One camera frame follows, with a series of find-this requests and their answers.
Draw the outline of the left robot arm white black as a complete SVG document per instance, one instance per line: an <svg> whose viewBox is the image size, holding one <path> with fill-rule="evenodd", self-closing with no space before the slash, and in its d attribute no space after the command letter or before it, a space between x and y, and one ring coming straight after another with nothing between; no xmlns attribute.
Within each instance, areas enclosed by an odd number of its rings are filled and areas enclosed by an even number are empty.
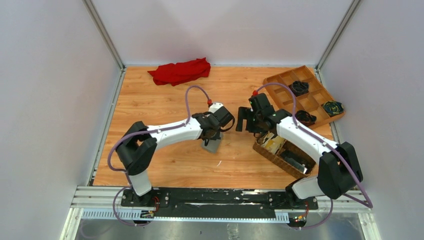
<svg viewBox="0 0 424 240"><path fill-rule="evenodd" d="M230 130L235 122L235 117L220 102L186 120L163 125L135 122L115 148L133 193L142 198L152 191L147 169L157 150L184 141L201 140L204 150L216 153L224 132Z"/></svg>

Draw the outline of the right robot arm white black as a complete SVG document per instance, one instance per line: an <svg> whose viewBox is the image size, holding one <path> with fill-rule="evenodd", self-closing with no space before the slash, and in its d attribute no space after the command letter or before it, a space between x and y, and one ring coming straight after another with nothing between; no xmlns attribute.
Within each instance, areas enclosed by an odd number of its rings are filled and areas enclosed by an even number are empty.
<svg viewBox="0 0 424 240"><path fill-rule="evenodd" d="M272 133L294 144L318 163L317 175L301 177L285 188L291 205L317 196L336 200L353 187L361 187L363 173L352 144L329 140L285 109L275 110L264 93L253 95L248 101L249 107L238 108L236 131Z"/></svg>

